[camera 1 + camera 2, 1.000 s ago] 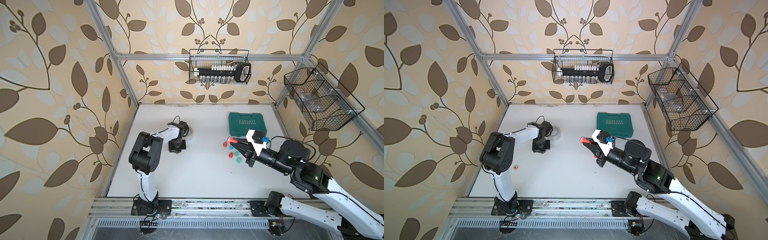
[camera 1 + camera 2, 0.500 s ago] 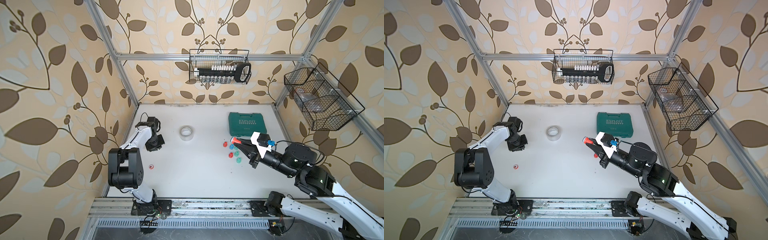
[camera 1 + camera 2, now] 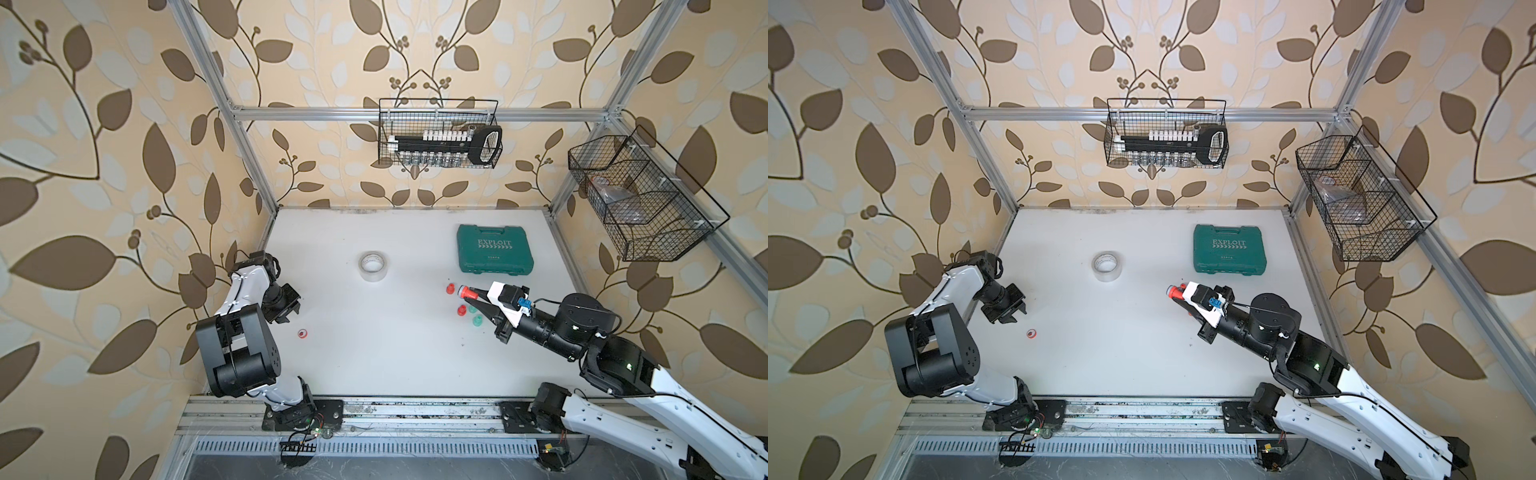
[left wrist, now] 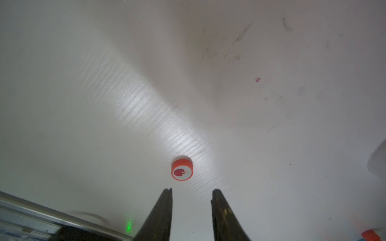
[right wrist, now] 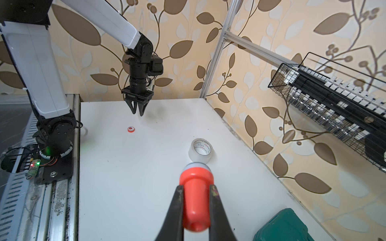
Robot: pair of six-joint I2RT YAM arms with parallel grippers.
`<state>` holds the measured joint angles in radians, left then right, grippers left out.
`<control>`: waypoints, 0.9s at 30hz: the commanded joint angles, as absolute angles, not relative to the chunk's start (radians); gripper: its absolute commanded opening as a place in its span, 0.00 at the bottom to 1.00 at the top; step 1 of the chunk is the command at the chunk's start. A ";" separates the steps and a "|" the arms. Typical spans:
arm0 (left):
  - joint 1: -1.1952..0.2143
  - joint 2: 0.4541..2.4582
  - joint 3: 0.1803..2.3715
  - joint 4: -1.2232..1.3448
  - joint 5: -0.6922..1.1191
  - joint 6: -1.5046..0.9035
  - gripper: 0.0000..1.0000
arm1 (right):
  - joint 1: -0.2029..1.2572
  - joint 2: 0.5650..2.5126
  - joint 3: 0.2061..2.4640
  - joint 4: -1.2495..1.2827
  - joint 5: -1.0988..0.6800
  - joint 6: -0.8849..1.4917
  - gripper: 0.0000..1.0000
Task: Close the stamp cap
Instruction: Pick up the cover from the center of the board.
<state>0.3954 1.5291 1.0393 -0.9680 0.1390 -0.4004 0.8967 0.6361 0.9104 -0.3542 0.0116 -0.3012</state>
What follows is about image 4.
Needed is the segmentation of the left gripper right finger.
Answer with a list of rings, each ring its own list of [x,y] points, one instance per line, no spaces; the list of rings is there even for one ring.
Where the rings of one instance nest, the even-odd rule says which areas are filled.
[[[213,190],[211,207],[215,241],[250,241],[220,189]]]

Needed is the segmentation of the red cap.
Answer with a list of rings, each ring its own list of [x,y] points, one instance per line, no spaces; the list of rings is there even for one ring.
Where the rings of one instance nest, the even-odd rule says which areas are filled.
[[[189,159],[178,159],[171,165],[171,175],[177,181],[189,180],[194,174],[194,166]]]

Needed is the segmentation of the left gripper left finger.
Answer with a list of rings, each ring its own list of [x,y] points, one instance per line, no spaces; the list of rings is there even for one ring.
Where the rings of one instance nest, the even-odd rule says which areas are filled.
[[[133,241],[169,241],[172,206],[172,189],[165,189]]]

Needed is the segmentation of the red stamp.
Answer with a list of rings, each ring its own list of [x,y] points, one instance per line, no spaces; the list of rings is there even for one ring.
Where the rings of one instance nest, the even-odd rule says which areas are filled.
[[[381,237],[374,230],[364,231],[362,234],[361,241],[381,241]]]

